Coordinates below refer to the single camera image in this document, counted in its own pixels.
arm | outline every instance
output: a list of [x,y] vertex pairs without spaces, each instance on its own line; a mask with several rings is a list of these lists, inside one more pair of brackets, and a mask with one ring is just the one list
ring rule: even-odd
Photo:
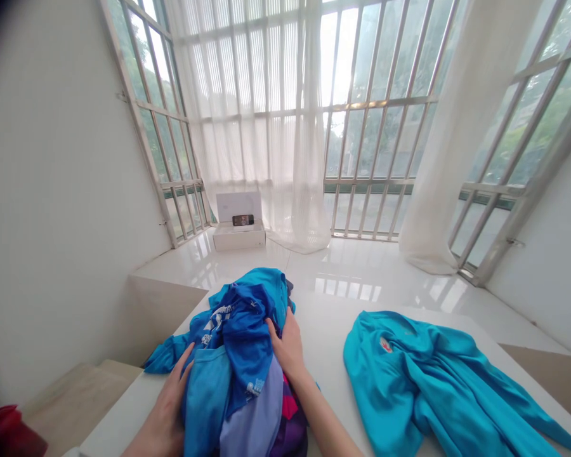
[[273,322],[267,319],[266,323],[275,356],[298,395],[322,454],[335,457],[362,456],[305,368],[300,328],[290,308],[287,309],[282,339],[277,337]]
[[180,406],[188,374],[194,361],[182,373],[184,363],[192,352],[194,343],[184,351],[168,376],[157,402],[146,422],[121,457],[170,457],[182,455],[184,426],[180,418]]

white table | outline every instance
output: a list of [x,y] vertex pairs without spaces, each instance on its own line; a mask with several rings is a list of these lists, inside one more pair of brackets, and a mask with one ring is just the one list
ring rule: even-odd
[[[211,290],[174,334],[186,333],[192,317],[209,309],[207,299],[219,289],[215,287]],[[388,309],[412,319],[469,333],[493,365],[523,386],[547,414],[571,434],[571,415],[469,317],[417,308],[389,307],[384,303],[297,292],[296,289],[292,293],[292,299],[297,306],[296,318],[303,339],[306,366],[342,424],[366,455],[373,455],[372,448],[365,434],[343,363],[345,339],[358,314],[363,310]],[[82,443],[81,453],[88,457],[121,455],[150,412],[164,380],[165,376],[141,374]],[[319,455],[311,433],[309,437],[308,454]],[[562,455],[571,455],[571,452],[556,444],[555,447]],[[419,455],[443,455],[443,451],[432,437],[424,441]]]

sheer curtain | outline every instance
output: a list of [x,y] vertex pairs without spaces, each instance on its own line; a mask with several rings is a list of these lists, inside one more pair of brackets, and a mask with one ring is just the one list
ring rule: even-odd
[[318,0],[174,0],[171,28],[210,204],[259,190],[268,235],[326,247]]
[[537,9],[534,0],[473,0],[468,6],[399,239],[406,260],[431,274],[457,271],[448,247],[457,198]]

white tile floor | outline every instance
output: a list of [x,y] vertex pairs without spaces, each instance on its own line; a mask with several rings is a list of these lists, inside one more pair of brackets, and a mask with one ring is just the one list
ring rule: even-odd
[[299,307],[312,306],[313,296],[322,294],[355,300],[360,308],[372,301],[383,309],[406,306],[467,315],[498,343],[570,354],[488,291],[458,276],[432,276],[408,264],[395,243],[333,238],[327,249],[302,255],[267,240],[264,248],[217,252],[212,233],[208,229],[134,275],[209,290],[255,267],[279,268],[294,284],[292,299]]

person's left hand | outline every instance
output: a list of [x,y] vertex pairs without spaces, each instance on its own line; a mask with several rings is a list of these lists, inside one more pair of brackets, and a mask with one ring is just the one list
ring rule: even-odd
[[146,422],[122,457],[171,457],[181,456],[184,451],[184,426],[180,416],[182,398],[188,381],[188,374],[194,361],[182,373],[182,367],[192,352],[195,343],[184,351],[178,363],[169,374]]

